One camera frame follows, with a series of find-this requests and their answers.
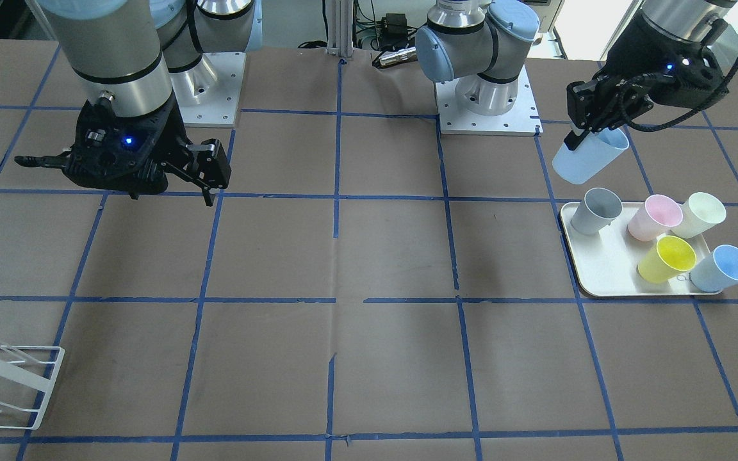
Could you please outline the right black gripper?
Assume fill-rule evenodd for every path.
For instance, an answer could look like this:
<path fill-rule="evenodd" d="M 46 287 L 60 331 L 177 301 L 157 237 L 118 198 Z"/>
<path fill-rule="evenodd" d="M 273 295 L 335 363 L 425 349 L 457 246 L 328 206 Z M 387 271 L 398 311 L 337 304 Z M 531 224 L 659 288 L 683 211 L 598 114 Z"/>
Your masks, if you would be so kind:
<path fill-rule="evenodd" d="M 71 152 L 56 156 L 15 156 L 26 168 L 64 170 L 77 186 L 157 195 L 167 190 L 167 174 L 195 184 L 213 207 L 229 185 L 231 166 L 222 141 L 190 144 L 176 97 L 139 117 L 118 117 L 111 103 L 85 102 Z"/>

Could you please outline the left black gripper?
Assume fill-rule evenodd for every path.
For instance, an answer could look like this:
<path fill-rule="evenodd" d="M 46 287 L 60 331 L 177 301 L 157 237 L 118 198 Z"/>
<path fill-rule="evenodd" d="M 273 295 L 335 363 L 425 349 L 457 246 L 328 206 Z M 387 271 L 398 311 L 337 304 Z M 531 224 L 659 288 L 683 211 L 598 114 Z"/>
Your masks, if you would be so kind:
<path fill-rule="evenodd" d="M 607 53 L 603 76 L 574 81 L 566 87 L 566 110 L 572 128 L 565 143 L 574 150 L 584 131 L 600 133 L 630 120 L 632 90 L 620 90 L 621 82 L 645 73 L 673 76 L 668 83 L 646 87 L 655 103 L 694 109 L 718 87 L 711 105 L 729 93 L 725 73 L 714 53 L 703 43 L 671 38 L 646 17 L 634 17 Z"/>

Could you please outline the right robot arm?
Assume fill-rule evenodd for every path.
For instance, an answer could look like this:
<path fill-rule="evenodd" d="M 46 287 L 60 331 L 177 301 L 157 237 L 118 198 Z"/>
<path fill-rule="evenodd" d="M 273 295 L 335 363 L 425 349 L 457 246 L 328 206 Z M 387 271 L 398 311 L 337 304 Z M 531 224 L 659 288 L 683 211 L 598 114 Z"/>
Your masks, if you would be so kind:
<path fill-rule="evenodd" d="M 168 175 L 198 187 L 205 204 L 229 185 L 222 141 L 186 126 L 236 117 L 247 52 L 263 45 L 259 1 L 40 1 L 87 100 L 74 142 L 56 156 L 17 156 L 77 186 L 160 195 Z"/>

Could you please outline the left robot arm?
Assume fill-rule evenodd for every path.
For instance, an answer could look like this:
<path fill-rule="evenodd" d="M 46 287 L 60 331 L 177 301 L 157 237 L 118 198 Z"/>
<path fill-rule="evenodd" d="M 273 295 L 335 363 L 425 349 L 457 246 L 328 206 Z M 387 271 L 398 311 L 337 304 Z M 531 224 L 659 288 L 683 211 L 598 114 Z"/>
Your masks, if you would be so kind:
<path fill-rule="evenodd" d="M 566 87 L 576 149 L 586 134 L 626 125 L 656 132 L 711 108 L 728 93 L 738 61 L 723 72 L 712 44 L 733 1 L 644 1 L 588 81 Z M 469 77 L 468 108 L 484 114 L 479 87 L 514 88 L 539 17 L 521 1 L 438 1 L 415 34 L 423 73 L 442 83 Z"/>

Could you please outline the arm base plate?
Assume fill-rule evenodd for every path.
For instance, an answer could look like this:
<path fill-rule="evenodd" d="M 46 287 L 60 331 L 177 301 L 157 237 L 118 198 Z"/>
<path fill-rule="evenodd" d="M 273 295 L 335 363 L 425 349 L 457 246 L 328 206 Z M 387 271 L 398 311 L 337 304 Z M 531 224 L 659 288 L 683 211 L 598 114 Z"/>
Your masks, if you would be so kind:
<path fill-rule="evenodd" d="M 466 76 L 434 84 L 443 134 L 533 136 L 543 132 L 527 70 L 496 84 Z"/>
<path fill-rule="evenodd" d="M 243 52 L 209 53 L 192 69 L 170 74 L 186 126 L 234 128 L 247 58 Z"/>

